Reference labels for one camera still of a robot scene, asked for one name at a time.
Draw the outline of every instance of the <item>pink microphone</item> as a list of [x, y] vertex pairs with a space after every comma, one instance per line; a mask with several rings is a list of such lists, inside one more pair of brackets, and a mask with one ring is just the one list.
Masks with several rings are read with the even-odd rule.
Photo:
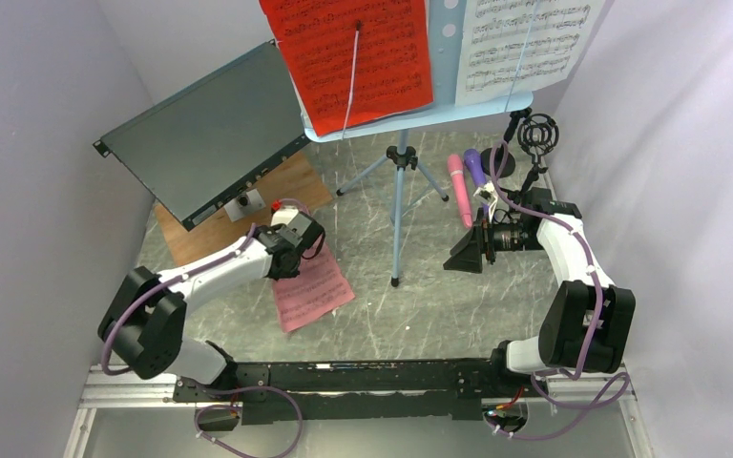
[[473, 226], [471, 218], [471, 201], [468, 199], [468, 189], [465, 188], [465, 177], [462, 171], [462, 158], [459, 155], [448, 156], [448, 171], [453, 182], [453, 192], [456, 194], [456, 204], [459, 206], [459, 215], [465, 227]]

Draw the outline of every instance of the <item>microphone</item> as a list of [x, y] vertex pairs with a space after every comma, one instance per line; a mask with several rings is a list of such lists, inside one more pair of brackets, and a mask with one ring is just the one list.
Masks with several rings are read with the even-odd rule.
[[456, 204], [459, 215], [465, 227], [472, 227], [471, 201], [468, 199], [468, 190], [465, 188], [465, 177], [462, 171], [462, 159], [458, 155], [448, 156], [448, 172], [453, 183], [453, 193], [456, 194]]
[[[482, 171], [482, 156], [479, 155], [479, 152], [471, 148], [462, 155], [462, 158], [465, 159], [465, 167], [468, 167], [468, 172], [471, 172], [473, 186], [478, 189], [487, 184], [485, 173]], [[485, 215], [487, 215], [488, 205], [483, 203], [482, 208], [485, 209]]]

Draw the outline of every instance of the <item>white sheet music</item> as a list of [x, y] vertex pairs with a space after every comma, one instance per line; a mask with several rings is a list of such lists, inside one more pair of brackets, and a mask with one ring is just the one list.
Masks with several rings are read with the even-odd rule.
[[565, 79], [580, 58], [604, 3], [468, 0], [456, 105], [507, 95], [513, 83], [513, 92], [519, 93]]

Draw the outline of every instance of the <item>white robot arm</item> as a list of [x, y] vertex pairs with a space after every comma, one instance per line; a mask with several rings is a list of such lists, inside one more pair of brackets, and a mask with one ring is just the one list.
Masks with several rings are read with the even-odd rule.
[[[491, 209], [498, 196], [492, 184], [479, 188], [476, 195]], [[534, 374], [546, 369], [576, 367], [591, 317], [596, 292], [591, 272], [603, 292], [603, 310], [587, 353], [584, 371], [613, 373], [618, 370], [633, 318], [635, 299], [630, 290], [617, 288], [597, 264], [590, 269], [586, 254], [574, 232], [583, 235], [580, 212], [573, 203], [555, 201], [549, 190], [533, 188], [521, 205], [568, 223], [574, 231], [547, 219], [522, 215], [508, 223], [493, 223], [482, 210], [471, 231], [451, 249], [443, 264], [446, 270], [481, 273], [482, 258], [495, 261], [499, 251], [544, 250], [555, 271], [558, 291], [537, 336], [522, 341], [505, 341], [505, 369], [512, 374]]]
[[[145, 267], [134, 269], [116, 292], [99, 337], [142, 379], [167, 372], [204, 385], [228, 385], [237, 368], [234, 360], [217, 345], [184, 338], [184, 321], [236, 286], [299, 274], [302, 254], [324, 228], [294, 207], [280, 208], [271, 223], [187, 265], [157, 275]], [[156, 288], [160, 291], [139, 302]]]

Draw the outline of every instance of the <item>pink paper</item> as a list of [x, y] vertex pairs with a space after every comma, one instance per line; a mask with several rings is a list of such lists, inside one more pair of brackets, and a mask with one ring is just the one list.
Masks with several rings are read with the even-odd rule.
[[299, 272], [295, 279], [271, 282], [283, 332], [299, 329], [355, 299], [352, 288], [326, 244], [319, 256], [302, 260]]

